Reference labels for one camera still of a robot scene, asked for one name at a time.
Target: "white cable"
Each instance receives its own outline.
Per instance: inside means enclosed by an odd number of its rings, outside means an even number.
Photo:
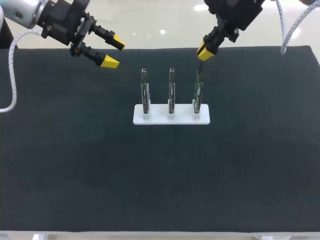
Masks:
[[[309,13],[311,13],[314,9],[316,9],[317,7],[320,7],[320,0],[315,1],[313,4],[311,4],[299,17],[298,19],[294,22],[294,24],[292,25],[292,27],[290,28],[288,34],[286,35],[285,39],[283,40],[282,43],[282,47],[281,47],[281,54],[285,54],[286,50],[287,50],[287,45],[292,37],[292,35],[294,34],[295,30],[297,29],[297,27],[299,26],[299,24],[305,19],[306,16],[309,15]],[[282,18],[282,22],[284,22],[284,15],[280,14],[280,18]]]
[[[285,14],[282,6],[280,4],[280,0],[275,0],[276,6],[279,11],[280,22],[281,22],[281,30],[282,30],[282,42],[286,39],[286,23],[285,23]]]
[[[11,88],[12,88],[12,102],[10,106],[0,109],[0,113],[9,112],[16,106],[17,103],[17,87],[16,87],[16,79],[15,79],[15,70],[14,70],[14,52],[15,48],[17,46],[17,42],[25,35],[28,34],[36,34],[41,36],[42,31],[41,30],[33,30],[28,29],[22,33],[20,33],[18,36],[16,36],[10,46],[9,50],[9,73],[10,73],[10,80],[11,80]]]

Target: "white holder base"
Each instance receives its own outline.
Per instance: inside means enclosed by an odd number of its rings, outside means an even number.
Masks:
[[[194,111],[192,104],[176,104],[174,114],[169,114],[168,104],[150,104],[149,114],[144,114],[142,104],[134,107],[135,125],[208,125],[210,123],[209,106],[201,104],[200,113]]]

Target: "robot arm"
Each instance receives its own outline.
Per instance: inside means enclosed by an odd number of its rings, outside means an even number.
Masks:
[[[218,26],[205,35],[197,55],[202,61],[215,56],[225,38],[235,42],[239,30],[247,27],[261,13],[265,0],[204,0],[209,12],[216,15]]]
[[[103,38],[107,44],[119,50],[125,48],[125,44],[113,32],[101,26],[86,8],[90,0],[74,0],[72,4],[65,0],[54,3],[51,0],[0,0],[4,16],[21,26],[32,29],[35,25],[43,28],[41,36],[53,39],[69,45],[72,56],[80,56],[93,60],[100,67],[116,68],[118,61],[86,46],[84,38],[91,32]]]

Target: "white floor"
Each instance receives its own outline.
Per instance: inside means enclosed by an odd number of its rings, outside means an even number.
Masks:
[[[287,29],[306,8],[298,0],[282,0]],[[266,0],[263,12],[242,32],[236,43],[225,41],[222,47],[280,46],[282,41],[279,14],[275,2]],[[205,34],[216,25],[203,0],[91,0],[87,9],[98,24],[113,30],[127,49],[159,49],[198,47]],[[313,11],[294,34],[290,46],[309,45],[320,60],[320,8]],[[24,29],[13,22],[14,35]],[[93,33],[88,46],[106,49],[110,46]],[[53,40],[27,36],[20,48],[67,48]]]
[[[49,235],[48,240],[259,240],[261,237],[253,236],[105,236],[98,234],[60,234]],[[273,240],[320,240],[320,236],[293,236],[293,237],[273,237]],[[31,233],[12,233],[9,236],[0,234],[0,240],[35,240]]]

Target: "table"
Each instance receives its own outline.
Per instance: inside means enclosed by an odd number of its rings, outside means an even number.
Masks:
[[[307,46],[224,48],[204,71],[208,126],[135,126],[140,72],[154,103],[193,95],[195,49],[18,49],[18,104],[0,115],[0,230],[320,232],[320,68]],[[0,104],[9,104],[0,51]]]

